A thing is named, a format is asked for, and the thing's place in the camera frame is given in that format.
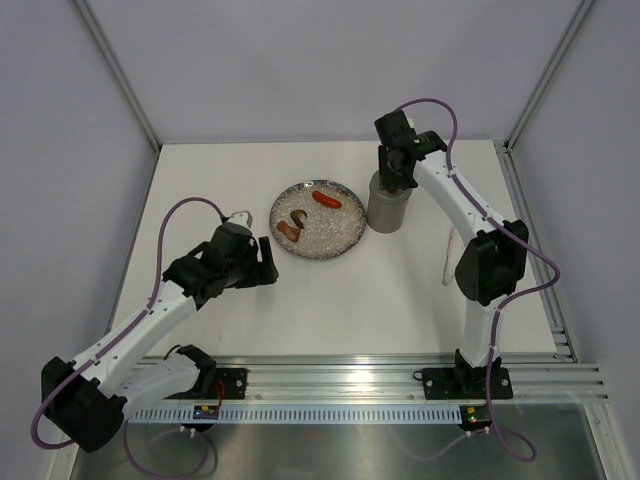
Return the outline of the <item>grey round lid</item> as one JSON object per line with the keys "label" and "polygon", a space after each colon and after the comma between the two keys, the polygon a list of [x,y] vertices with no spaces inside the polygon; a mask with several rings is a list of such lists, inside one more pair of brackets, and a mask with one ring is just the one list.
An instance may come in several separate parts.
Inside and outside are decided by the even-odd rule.
{"label": "grey round lid", "polygon": [[383,205],[400,205],[409,201],[412,189],[385,190],[380,186],[380,172],[372,175],[369,182],[369,203],[381,203]]}

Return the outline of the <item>grey cylindrical container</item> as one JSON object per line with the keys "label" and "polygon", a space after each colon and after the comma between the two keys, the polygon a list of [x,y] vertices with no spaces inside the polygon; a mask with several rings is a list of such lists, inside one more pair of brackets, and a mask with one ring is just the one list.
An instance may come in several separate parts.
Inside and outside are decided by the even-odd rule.
{"label": "grey cylindrical container", "polygon": [[389,234],[402,226],[408,202],[400,205],[383,205],[369,203],[367,207],[367,223],[376,232]]}

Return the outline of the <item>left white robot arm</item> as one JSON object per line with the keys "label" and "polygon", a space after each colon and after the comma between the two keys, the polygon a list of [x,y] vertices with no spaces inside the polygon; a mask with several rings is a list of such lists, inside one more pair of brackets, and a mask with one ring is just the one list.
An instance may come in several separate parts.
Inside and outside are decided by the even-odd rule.
{"label": "left white robot arm", "polygon": [[138,411],[174,395],[214,392],[213,357],[186,345],[139,372],[134,366],[176,326],[227,289],[278,279],[270,240],[227,221],[210,240],[174,260],[150,298],[128,320],[70,361],[52,358],[41,371],[42,414],[87,453],[105,446]]}

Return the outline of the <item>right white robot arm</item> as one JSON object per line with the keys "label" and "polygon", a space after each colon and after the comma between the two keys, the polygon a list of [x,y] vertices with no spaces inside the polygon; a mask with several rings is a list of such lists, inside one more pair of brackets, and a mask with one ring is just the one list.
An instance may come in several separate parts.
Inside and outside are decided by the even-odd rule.
{"label": "right white robot arm", "polygon": [[454,270],[466,298],[463,340],[454,365],[422,371],[425,396],[479,399],[512,397],[503,381],[499,351],[501,304],[524,277],[529,230],[521,220],[495,212],[451,162],[449,150],[429,153],[423,147],[378,147],[378,188],[406,192],[421,187],[448,216],[464,250]]}

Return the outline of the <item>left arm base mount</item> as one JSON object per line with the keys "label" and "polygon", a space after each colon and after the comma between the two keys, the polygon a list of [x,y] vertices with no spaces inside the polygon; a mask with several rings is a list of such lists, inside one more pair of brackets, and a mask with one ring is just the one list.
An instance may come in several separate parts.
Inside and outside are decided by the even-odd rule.
{"label": "left arm base mount", "polygon": [[171,396],[171,400],[243,400],[249,371],[246,368],[219,367],[216,360],[194,345],[175,345],[165,355],[182,355],[191,360],[199,370],[193,387]]}

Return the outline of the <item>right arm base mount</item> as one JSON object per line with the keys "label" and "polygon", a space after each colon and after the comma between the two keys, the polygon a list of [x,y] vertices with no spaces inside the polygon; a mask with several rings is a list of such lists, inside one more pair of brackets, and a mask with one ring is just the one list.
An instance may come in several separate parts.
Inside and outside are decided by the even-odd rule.
{"label": "right arm base mount", "polygon": [[504,367],[486,368],[478,373],[463,374],[456,367],[415,370],[412,378],[423,388],[426,400],[510,400],[514,398],[509,371]]}

